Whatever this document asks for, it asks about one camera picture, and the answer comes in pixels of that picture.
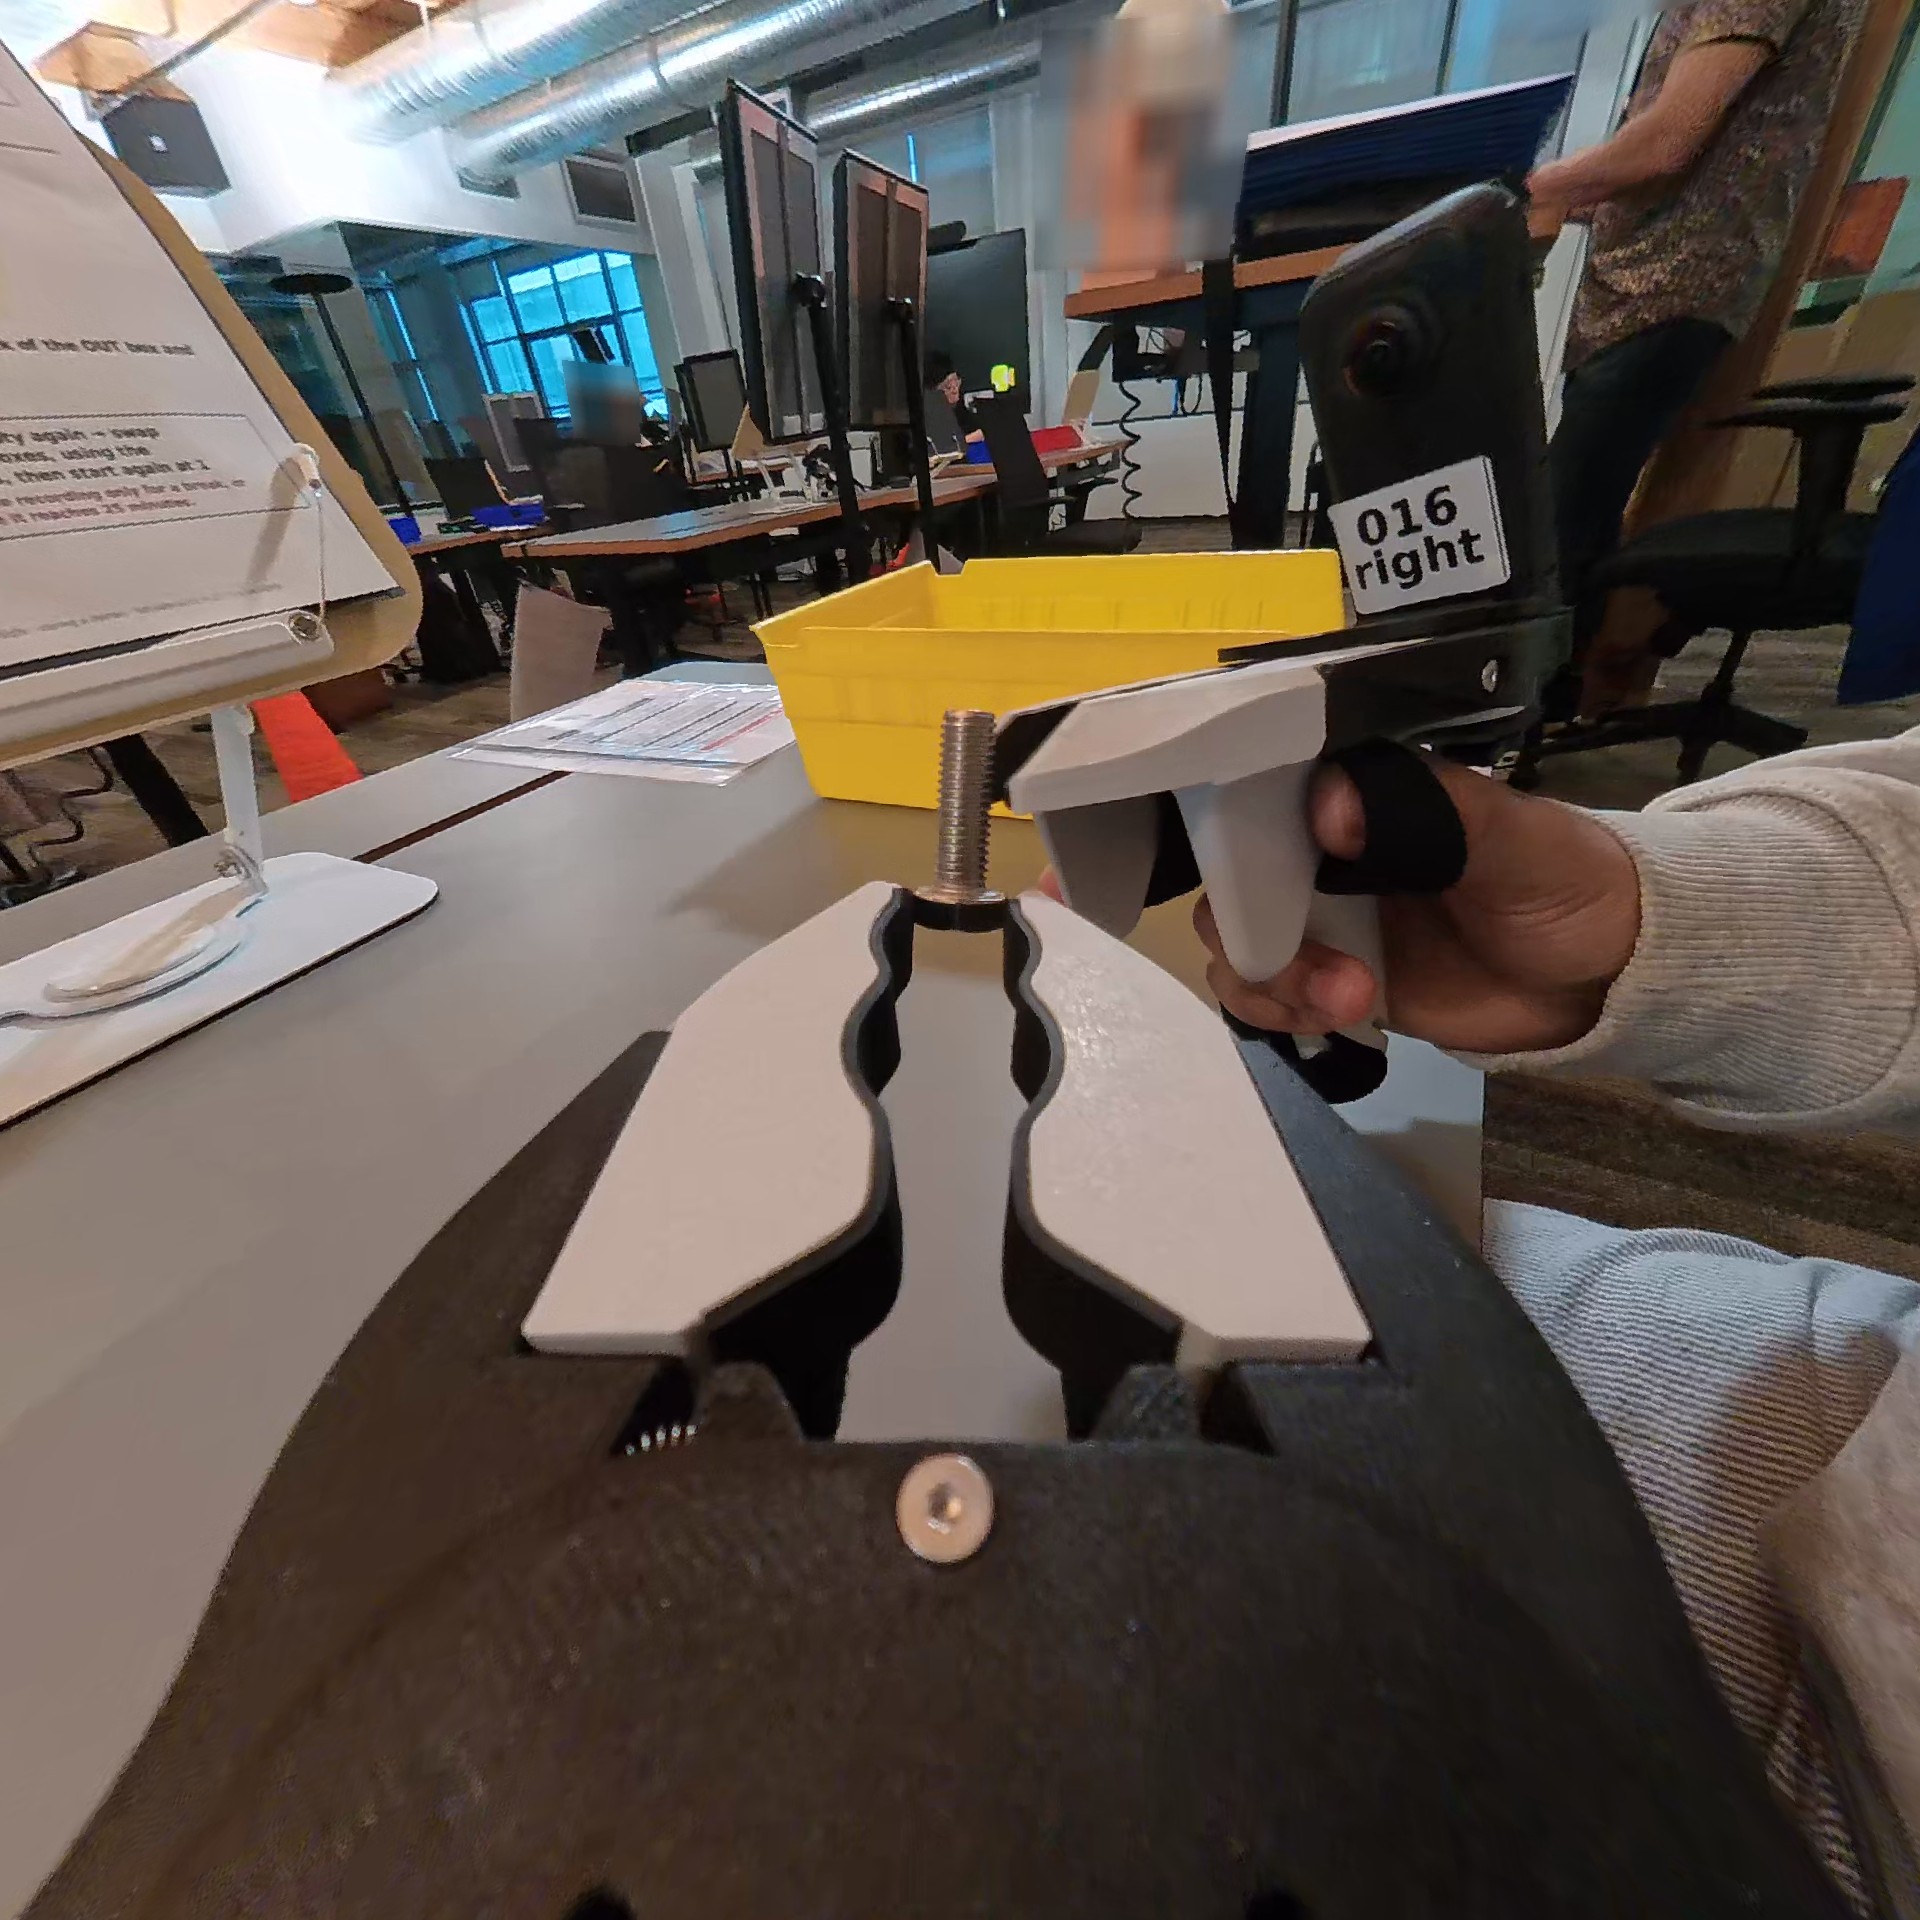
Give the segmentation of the monitor on pole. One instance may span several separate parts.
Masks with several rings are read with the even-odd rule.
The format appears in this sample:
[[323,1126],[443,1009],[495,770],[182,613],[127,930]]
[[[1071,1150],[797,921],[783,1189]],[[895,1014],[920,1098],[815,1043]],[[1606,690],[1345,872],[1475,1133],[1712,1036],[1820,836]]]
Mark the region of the monitor on pole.
[[849,488],[817,142],[788,112],[731,81],[717,107],[728,257],[747,406],[764,443],[830,451],[832,499]]
[[920,349],[928,192],[856,150],[832,168],[835,338],[848,430],[905,438],[911,563],[929,563],[933,482]]

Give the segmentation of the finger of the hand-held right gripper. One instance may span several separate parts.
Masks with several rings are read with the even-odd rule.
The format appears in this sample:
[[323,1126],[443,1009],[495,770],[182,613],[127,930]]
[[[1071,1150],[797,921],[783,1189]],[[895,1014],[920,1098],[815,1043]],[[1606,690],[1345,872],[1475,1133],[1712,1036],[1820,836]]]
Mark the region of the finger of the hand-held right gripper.
[[[1276,661],[1317,665],[1326,678],[1318,758],[1031,819],[1071,913],[1123,938],[1149,906],[1201,891],[1221,941],[1377,941],[1380,899],[1445,886],[1445,803],[1423,795],[1433,781],[1417,757],[1445,731],[1445,643],[1326,634],[1177,677]],[[1383,801],[1383,825],[1365,843],[1374,868],[1358,877],[1311,828],[1311,781],[1334,758],[1355,761],[1351,781]]]
[[1251,664],[1142,682],[1001,721],[1001,801],[1056,809],[1233,784],[1318,758],[1328,685],[1315,664]]

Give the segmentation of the black floor lamp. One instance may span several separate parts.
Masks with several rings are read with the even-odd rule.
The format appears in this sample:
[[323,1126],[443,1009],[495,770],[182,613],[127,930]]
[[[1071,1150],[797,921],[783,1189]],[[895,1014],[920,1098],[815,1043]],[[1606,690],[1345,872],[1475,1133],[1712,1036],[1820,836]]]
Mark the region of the black floor lamp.
[[361,419],[368,426],[368,435],[373,438],[375,454],[377,454],[379,466],[381,466],[381,470],[385,476],[385,482],[388,482],[388,494],[391,494],[393,508],[396,510],[406,510],[408,504],[406,504],[406,494],[404,494],[404,484],[400,481],[397,466],[393,462],[393,452],[381,437],[373,402],[369,402],[369,397],[368,397],[368,393],[365,393],[365,388],[363,388],[363,384],[361,384],[361,380],[359,380],[359,376],[352,366],[352,357],[348,354],[343,334],[341,334],[341,329],[336,324],[336,318],[332,316],[332,308],[328,308],[332,298],[353,290],[353,281],[345,275],[337,275],[337,272],[283,272],[283,275],[272,277],[272,289],[279,296],[300,298],[300,300],[305,300],[305,301],[312,304],[315,316],[317,316],[317,321],[320,321],[320,324],[327,334],[327,344],[328,344],[328,348],[332,348],[332,353],[337,362],[337,371],[343,376],[348,393],[349,393],[352,402],[356,405]]

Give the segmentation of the yellow plastic bin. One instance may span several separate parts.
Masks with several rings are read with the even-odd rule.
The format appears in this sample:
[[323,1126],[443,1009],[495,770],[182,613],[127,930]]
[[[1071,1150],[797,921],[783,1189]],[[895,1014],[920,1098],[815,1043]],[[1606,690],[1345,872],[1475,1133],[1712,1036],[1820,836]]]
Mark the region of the yellow plastic bin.
[[1337,553],[911,564],[755,627],[823,801],[933,809],[949,708],[1013,714],[1345,629]]

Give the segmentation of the black ceiling speaker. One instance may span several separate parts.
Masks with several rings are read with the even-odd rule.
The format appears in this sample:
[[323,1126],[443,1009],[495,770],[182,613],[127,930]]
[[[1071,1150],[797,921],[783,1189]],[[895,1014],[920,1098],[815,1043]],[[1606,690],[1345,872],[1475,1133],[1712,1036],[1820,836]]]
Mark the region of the black ceiling speaker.
[[157,194],[212,198],[231,187],[200,109],[174,94],[129,94],[103,107],[112,153]]

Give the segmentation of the grey desk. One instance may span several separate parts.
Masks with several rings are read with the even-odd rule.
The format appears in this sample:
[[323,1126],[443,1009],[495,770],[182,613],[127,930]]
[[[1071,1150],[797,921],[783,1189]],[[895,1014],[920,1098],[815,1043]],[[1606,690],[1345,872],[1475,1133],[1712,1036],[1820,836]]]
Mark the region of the grey desk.
[[437,755],[268,817],[417,916],[5,1129],[5,1915],[171,1688],[285,1433],[381,1291],[645,1030],[924,809]]

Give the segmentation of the blue jacket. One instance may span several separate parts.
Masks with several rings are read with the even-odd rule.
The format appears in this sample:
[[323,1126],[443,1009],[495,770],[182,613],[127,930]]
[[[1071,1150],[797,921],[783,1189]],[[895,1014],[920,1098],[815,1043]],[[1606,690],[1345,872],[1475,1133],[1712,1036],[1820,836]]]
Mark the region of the blue jacket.
[[1864,553],[1836,706],[1917,694],[1917,435],[1887,470]]

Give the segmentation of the laminated paper sheet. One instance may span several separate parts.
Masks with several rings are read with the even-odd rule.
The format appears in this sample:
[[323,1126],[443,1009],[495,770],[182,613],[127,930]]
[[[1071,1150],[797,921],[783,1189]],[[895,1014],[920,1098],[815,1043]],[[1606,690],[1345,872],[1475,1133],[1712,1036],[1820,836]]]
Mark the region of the laminated paper sheet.
[[726,784],[796,744],[769,684],[632,678],[509,723],[455,757],[519,772]]

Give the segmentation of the steel bolt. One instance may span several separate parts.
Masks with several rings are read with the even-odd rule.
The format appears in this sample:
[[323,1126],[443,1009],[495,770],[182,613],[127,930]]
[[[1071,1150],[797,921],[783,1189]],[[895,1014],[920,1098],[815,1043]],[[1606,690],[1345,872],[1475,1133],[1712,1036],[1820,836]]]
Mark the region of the steel bolt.
[[993,749],[992,710],[944,714],[935,872],[911,901],[919,928],[982,933],[1003,926],[1008,897],[992,886]]

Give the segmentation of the black monitor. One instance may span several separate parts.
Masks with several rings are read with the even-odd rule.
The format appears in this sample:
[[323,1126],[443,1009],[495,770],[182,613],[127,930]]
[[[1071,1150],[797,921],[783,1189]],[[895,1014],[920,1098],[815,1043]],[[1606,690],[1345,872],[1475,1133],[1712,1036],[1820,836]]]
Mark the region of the black monitor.
[[920,345],[928,369],[960,376],[963,396],[1031,402],[1027,235],[1021,229],[969,237],[928,253]]

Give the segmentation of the person's striped shirt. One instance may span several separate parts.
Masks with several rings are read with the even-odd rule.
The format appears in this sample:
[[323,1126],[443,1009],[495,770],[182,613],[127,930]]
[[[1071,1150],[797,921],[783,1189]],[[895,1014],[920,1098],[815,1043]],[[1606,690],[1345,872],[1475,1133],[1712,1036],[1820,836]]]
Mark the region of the person's striped shirt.
[[1916,1283],[1726,1234],[1632,1233],[1517,1202],[1488,1202],[1481,1219],[1489,1266],[1613,1448],[1771,1789],[1848,1906],[1873,1915],[1764,1529],[1916,1353]]

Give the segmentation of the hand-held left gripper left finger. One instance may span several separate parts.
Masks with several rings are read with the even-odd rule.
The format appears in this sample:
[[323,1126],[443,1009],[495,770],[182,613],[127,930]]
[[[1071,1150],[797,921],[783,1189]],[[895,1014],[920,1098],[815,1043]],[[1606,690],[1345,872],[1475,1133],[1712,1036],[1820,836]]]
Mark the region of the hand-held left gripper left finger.
[[537,1353],[691,1357],[848,1256],[893,1193],[905,891],[861,885],[671,1025],[520,1322]]

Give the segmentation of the black office chair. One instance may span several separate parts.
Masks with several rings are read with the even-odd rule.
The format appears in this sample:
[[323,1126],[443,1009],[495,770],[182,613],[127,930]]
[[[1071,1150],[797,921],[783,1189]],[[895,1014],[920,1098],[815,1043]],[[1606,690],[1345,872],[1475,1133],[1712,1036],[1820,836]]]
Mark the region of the black office chair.
[[1651,645],[1656,659],[1702,634],[1728,634],[1728,646],[1694,700],[1582,723],[1549,745],[1553,755],[1670,741],[1676,781],[1692,784],[1715,748],[1769,758],[1807,741],[1803,728],[1739,706],[1736,670],[1752,634],[1807,634],[1853,613],[1879,529],[1873,515],[1847,510],[1856,462],[1868,430],[1900,420],[1912,388],[1916,376],[1905,372],[1796,378],[1758,388],[1741,411],[1712,420],[1719,430],[1792,435],[1792,504],[1669,520],[1623,542],[1595,580],[1655,594],[1664,610]]
[[987,557],[1116,557],[1137,550],[1142,532],[1125,520],[1052,523],[1048,473],[1013,400],[976,400],[973,417],[993,469]]

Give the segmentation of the long office desk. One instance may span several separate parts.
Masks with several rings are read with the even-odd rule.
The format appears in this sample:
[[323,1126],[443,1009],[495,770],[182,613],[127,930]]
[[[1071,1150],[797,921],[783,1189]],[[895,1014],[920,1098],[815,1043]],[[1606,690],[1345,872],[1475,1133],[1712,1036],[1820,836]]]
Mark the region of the long office desk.
[[[1125,452],[1120,435],[1089,438],[1077,448],[1043,451],[1046,476],[1095,466],[1107,470]],[[998,476],[987,465],[958,465],[929,481],[935,513],[971,504],[996,492]],[[854,492],[854,515],[872,522],[886,515],[915,515],[920,505],[911,484]],[[836,500],[800,497],[764,497],[757,500],[683,510],[651,520],[629,520],[566,536],[542,536],[504,542],[500,555],[526,564],[575,570],[595,563],[681,560],[721,544],[788,537],[812,526],[839,536],[843,515]]]

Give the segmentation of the white document stand with board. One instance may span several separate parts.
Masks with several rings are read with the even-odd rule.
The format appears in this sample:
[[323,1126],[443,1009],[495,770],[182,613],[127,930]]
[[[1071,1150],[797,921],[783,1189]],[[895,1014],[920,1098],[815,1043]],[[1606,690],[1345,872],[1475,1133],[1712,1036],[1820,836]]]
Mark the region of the white document stand with board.
[[383,665],[415,636],[420,613],[406,550],[304,410],[320,430],[320,478],[365,532],[396,542],[396,594],[295,608],[29,670],[5,670],[3,661],[5,770],[207,714],[227,809],[211,880],[5,964],[5,1125],[415,920],[437,901],[432,880],[396,877],[336,854],[262,850],[253,706]]

